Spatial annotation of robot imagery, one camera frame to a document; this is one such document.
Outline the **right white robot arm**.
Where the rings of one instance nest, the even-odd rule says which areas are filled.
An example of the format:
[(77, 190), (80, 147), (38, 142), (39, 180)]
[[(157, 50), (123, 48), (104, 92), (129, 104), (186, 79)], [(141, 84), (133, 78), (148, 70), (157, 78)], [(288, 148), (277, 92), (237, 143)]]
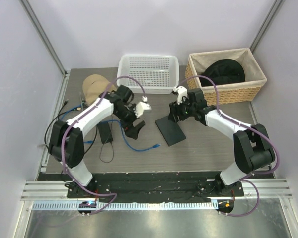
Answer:
[(169, 104), (170, 121), (179, 122), (193, 117), (233, 141), (234, 162), (215, 176), (214, 189), (218, 195), (227, 195), (241, 179), (275, 161), (265, 126), (244, 124), (225, 114), (218, 106), (209, 106), (200, 89), (187, 90), (178, 86), (172, 93), (177, 100)]

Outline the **black network switch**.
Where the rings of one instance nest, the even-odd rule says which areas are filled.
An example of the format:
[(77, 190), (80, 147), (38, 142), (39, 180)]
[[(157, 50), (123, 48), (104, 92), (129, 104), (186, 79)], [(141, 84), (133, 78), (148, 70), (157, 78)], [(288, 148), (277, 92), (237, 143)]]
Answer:
[(168, 117), (156, 120), (155, 124), (169, 147), (186, 139), (180, 126)]

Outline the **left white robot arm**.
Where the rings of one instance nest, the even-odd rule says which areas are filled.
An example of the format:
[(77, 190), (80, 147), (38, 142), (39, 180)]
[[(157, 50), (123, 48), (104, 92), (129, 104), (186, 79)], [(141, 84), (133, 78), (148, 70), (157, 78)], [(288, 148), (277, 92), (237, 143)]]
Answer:
[(133, 123), (151, 106), (146, 95), (136, 104), (130, 103), (132, 97), (131, 89), (123, 85), (111, 92), (106, 90), (85, 111), (67, 121), (58, 120), (52, 127), (48, 152), (62, 164), (64, 173), (79, 186), (79, 193), (86, 198), (95, 194), (96, 182), (83, 160), (84, 138), (103, 119), (115, 115), (124, 134), (136, 140), (145, 122)]

